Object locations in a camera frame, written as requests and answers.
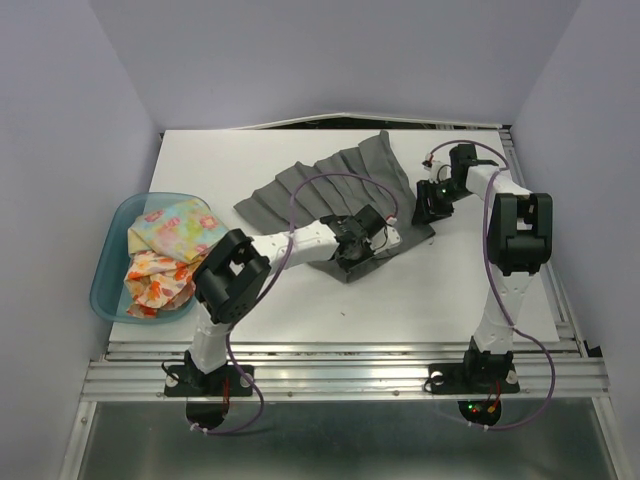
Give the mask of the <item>grey pleated skirt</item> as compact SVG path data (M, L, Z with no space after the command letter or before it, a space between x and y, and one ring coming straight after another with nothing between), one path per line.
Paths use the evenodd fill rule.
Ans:
M329 215L354 215L367 205L385 218L398 214L394 225L401 237L398 246L375 254L373 259L353 267L351 271L341 268L335 260L311 264L341 283L355 282L393 257L435 236L431 226L412 224L416 195L385 131L311 166L295 163L277 173L265 186L254 190L250 197L238 202L234 209L263 235L284 231L289 226L291 195L304 180L315 176L319 178L296 194L297 228Z

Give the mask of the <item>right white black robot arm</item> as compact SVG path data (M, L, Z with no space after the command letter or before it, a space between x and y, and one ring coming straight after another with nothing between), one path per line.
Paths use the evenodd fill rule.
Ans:
M479 158L480 143L449 145L448 161L438 161L430 153L423 163L429 176L417 184L412 223L428 225L449 218L455 202L470 196L481 199L489 293L462 360L429 365L425 389L436 395L516 393L517 316L527 288L551 257L553 200L515 183L506 161Z

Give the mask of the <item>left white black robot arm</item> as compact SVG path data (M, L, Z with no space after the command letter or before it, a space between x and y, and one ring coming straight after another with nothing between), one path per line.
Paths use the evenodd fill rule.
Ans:
M292 231L262 236L248 236L240 229L227 232L193 275L203 313L179 379L200 394L221 386L229 333L284 270L329 261L350 273L400 243L394 226L369 205L355 215L325 216Z

